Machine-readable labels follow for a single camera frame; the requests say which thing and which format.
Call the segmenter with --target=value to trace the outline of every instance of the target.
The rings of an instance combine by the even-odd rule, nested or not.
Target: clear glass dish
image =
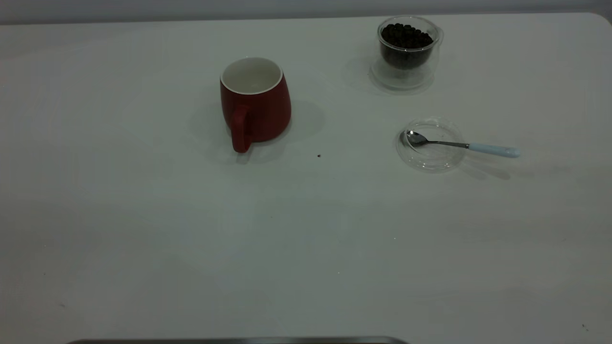
[[[413,130],[429,141],[464,142],[461,132],[448,119],[431,117],[415,119],[398,133],[397,152],[410,167],[429,173],[442,173],[455,168],[465,156],[465,148],[426,144],[412,147],[406,138],[406,131]]]
[[[383,30],[389,24],[410,25],[429,34],[433,42],[416,49],[396,47],[383,39]],[[380,56],[371,67],[374,77],[392,91],[411,90],[429,83],[438,66],[443,38],[441,28],[421,17],[402,15],[383,21],[378,26]]]

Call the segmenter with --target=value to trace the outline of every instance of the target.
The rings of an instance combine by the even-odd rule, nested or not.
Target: mug handle
[[[253,141],[247,115],[248,107],[238,105],[231,116],[231,143],[238,153],[246,153]]]

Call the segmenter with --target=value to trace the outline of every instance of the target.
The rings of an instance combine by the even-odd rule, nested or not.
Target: light blue spoon handle
[[[468,149],[474,152],[500,155],[507,158],[518,158],[521,151],[518,148],[489,146],[488,144],[470,143]]]

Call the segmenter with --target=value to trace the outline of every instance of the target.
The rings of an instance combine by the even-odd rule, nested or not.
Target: wall
[[[611,14],[609,0],[0,0],[0,23],[348,17],[397,13]]]

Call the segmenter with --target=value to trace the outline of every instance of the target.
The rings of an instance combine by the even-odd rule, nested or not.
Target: glass cup
[[[429,34],[433,42],[415,49],[396,47],[383,39],[383,29],[390,24],[410,25]],[[442,29],[424,18],[402,15],[383,21],[378,26],[380,58],[372,65],[374,76],[384,86],[398,91],[427,84],[438,66],[443,38]]]

